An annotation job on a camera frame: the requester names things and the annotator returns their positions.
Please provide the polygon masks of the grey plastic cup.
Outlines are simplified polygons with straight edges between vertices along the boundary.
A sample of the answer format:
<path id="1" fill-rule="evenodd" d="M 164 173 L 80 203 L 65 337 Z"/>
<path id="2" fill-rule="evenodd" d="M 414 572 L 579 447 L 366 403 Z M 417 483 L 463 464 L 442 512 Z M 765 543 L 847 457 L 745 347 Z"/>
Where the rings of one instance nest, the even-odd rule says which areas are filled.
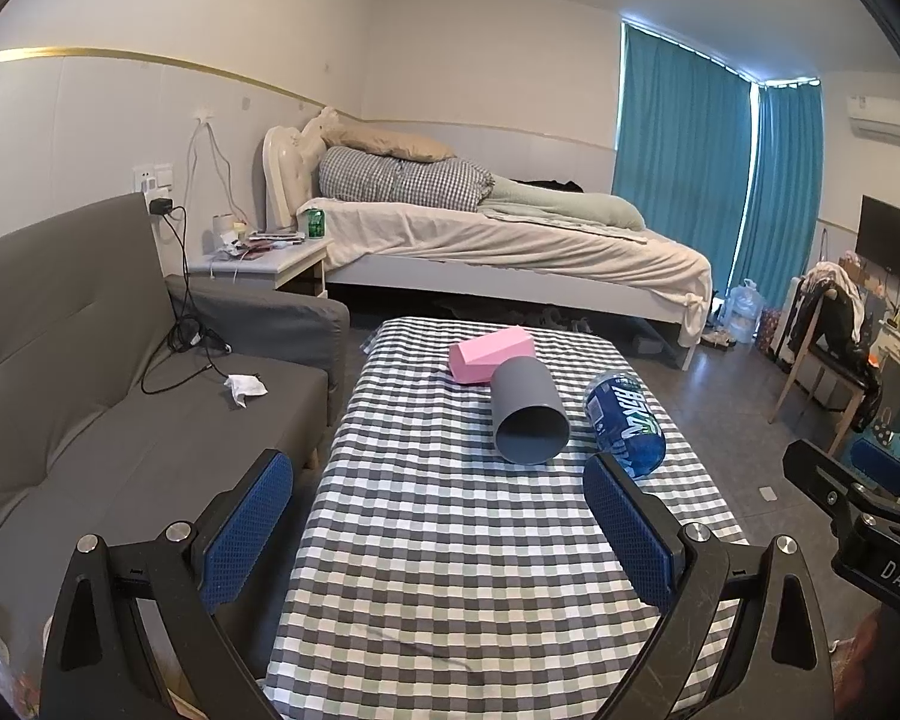
<path id="1" fill-rule="evenodd" d="M 503 362 L 491 379 L 493 441 L 515 465 L 548 463 L 566 449 L 571 423 L 548 367 L 533 356 Z"/>

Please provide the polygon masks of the wooden chair with clothes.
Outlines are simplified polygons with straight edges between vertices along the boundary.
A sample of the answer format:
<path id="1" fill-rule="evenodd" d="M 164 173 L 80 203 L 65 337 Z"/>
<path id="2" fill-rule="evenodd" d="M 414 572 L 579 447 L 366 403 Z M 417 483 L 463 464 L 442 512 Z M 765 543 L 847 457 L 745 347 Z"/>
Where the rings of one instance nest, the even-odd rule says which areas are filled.
<path id="1" fill-rule="evenodd" d="M 798 281 L 795 304 L 784 325 L 784 341 L 793 361 L 769 422 L 779 416 L 803 362 L 814 359 L 818 375 L 808 388 L 808 398 L 814 397 L 824 374 L 831 374 L 848 390 L 847 405 L 827 449 L 833 457 L 848 434 L 863 433 L 870 426 L 883 396 L 880 365 L 871 360 L 870 348 L 863 343 L 865 319 L 865 301 L 848 271 L 836 262 L 823 260 Z"/>

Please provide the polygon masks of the large clear water jug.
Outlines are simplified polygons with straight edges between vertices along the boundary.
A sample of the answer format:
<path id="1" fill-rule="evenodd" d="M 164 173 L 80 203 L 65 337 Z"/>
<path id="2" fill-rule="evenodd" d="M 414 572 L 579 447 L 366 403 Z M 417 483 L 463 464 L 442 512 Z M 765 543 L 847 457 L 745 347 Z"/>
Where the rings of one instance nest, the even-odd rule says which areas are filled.
<path id="1" fill-rule="evenodd" d="M 730 291 L 725 302 L 724 328 L 735 343 L 754 341 L 763 309 L 764 298 L 751 278 L 745 278 Z"/>

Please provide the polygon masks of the grey sofa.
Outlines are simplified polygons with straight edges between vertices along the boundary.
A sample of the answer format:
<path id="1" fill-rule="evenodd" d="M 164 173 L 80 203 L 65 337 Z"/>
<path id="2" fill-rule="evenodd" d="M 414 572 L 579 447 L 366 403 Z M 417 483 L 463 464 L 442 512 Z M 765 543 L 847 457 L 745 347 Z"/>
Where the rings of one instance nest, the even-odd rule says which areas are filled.
<path id="1" fill-rule="evenodd" d="M 315 454 L 343 403 L 349 314 L 162 271 L 139 195 L 0 239 L 0 639 L 37 679 L 76 541 L 198 517 L 256 457 Z M 224 380 L 268 387 L 245 408 Z"/>

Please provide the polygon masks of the blue water bottle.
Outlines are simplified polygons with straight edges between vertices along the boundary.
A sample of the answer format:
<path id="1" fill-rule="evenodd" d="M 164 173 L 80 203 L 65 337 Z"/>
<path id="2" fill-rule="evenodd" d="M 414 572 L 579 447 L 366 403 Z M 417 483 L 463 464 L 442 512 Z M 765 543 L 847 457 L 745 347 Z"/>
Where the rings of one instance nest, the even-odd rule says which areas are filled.
<path id="1" fill-rule="evenodd" d="M 589 388 L 583 408 L 598 450 L 610 454 L 631 478 L 645 478 L 662 465 L 665 434 L 635 377 L 601 376 Z"/>

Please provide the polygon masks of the black monitor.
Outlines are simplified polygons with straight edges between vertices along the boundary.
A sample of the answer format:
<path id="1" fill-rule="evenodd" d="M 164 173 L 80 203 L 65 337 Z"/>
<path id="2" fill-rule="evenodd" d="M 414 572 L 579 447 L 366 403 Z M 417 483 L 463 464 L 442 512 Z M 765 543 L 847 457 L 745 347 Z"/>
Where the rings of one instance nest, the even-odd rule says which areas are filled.
<path id="1" fill-rule="evenodd" d="M 855 254 L 900 279 L 900 208 L 863 195 Z"/>

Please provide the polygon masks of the crumpled white tissue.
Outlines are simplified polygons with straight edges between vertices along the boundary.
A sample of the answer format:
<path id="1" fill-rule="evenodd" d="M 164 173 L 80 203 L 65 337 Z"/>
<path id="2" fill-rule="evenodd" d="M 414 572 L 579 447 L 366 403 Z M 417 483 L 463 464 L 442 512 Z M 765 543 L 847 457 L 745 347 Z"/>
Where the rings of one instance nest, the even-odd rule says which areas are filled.
<path id="1" fill-rule="evenodd" d="M 266 397 L 268 394 L 268 387 L 263 381 L 251 374 L 230 374 L 224 380 L 224 387 L 229 390 L 238 408 L 245 408 L 252 398 Z"/>

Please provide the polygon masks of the teal curtain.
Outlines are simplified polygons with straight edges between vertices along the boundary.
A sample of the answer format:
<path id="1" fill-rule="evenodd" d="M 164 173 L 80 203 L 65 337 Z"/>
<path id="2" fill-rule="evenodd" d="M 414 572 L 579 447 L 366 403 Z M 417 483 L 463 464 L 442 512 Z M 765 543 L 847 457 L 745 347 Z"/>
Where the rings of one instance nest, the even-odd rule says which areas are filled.
<path id="1" fill-rule="evenodd" d="M 756 283 L 784 304 L 823 193 L 823 87 L 754 83 L 707 55 L 622 27 L 613 192 L 707 257 L 712 288 Z"/>

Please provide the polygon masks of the white air conditioner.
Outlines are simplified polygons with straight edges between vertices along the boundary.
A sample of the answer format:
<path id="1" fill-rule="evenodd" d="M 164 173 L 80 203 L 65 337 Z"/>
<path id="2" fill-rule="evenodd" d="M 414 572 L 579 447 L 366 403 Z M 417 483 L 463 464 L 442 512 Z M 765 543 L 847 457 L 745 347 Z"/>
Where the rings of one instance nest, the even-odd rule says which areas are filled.
<path id="1" fill-rule="evenodd" d="M 857 137 L 900 146 L 900 101 L 877 96 L 848 96 L 847 117 Z"/>

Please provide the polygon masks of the pink foam block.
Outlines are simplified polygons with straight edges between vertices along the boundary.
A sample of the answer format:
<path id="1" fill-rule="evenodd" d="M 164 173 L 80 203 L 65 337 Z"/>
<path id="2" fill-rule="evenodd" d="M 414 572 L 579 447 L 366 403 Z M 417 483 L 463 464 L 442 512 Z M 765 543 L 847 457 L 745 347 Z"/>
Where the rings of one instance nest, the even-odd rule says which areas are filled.
<path id="1" fill-rule="evenodd" d="M 448 369 L 455 382 L 487 383 L 496 369 L 514 358 L 532 358 L 535 342 L 521 327 L 505 327 L 481 337 L 453 343 L 448 351 Z"/>

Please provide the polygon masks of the white bedside table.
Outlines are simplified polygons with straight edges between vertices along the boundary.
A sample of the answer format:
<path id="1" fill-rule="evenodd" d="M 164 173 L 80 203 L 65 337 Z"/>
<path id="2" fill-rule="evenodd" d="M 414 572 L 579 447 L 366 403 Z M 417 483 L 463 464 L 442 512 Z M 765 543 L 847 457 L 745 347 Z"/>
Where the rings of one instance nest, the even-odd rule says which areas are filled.
<path id="1" fill-rule="evenodd" d="M 287 291 L 315 298 L 326 296 L 328 239 L 305 239 L 271 247 L 258 254 L 231 257 L 221 250 L 188 265 L 192 278 L 235 283 L 263 291 Z"/>

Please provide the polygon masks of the light green blanket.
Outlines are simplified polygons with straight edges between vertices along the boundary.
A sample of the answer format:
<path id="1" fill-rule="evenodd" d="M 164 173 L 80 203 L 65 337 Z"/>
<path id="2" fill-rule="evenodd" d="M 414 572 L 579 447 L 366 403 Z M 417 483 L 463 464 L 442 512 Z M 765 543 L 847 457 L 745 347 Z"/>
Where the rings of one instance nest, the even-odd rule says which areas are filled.
<path id="1" fill-rule="evenodd" d="M 567 192 L 557 188 L 494 177 L 493 188 L 481 202 L 482 210 L 513 211 L 530 215 L 560 216 L 579 223 L 603 224 L 629 231 L 644 231 L 644 216 L 628 200 L 609 193 Z"/>

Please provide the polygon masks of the green can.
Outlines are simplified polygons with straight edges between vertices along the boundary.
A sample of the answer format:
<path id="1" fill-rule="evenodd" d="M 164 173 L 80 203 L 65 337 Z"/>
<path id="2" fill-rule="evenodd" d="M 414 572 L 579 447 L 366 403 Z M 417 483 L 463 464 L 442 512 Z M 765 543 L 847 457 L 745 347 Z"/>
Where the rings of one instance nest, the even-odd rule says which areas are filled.
<path id="1" fill-rule="evenodd" d="M 310 239 L 323 239 L 326 236 L 325 212 L 321 208 L 309 208 L 304 213 L 304 218 Z"/>

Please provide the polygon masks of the beige pillow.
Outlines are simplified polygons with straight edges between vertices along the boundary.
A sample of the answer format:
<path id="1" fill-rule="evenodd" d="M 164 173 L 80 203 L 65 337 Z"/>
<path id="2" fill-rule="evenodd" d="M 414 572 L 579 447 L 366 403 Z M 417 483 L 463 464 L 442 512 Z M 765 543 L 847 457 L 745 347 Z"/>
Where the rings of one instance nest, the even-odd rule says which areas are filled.
<path id="1" fill-rule="evenodd" d="M 345 146 L 395 160 L 430 164 L 455 158 L 455 151 L 450 146 L 434 138 L 365 124 L 332 125 L 322 137 L 328 146 Z"/>

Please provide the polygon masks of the white wall socket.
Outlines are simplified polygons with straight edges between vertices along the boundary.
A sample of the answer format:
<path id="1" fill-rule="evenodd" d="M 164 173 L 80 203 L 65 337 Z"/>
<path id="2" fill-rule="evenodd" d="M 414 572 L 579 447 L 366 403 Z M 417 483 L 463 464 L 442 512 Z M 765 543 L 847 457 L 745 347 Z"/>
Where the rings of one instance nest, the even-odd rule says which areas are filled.
<path id="1" fill-rule="evenodd" d="M 133 187 L 142 193 L 170 192 L 173 187 L 173 164 L 134 166 Z"/>

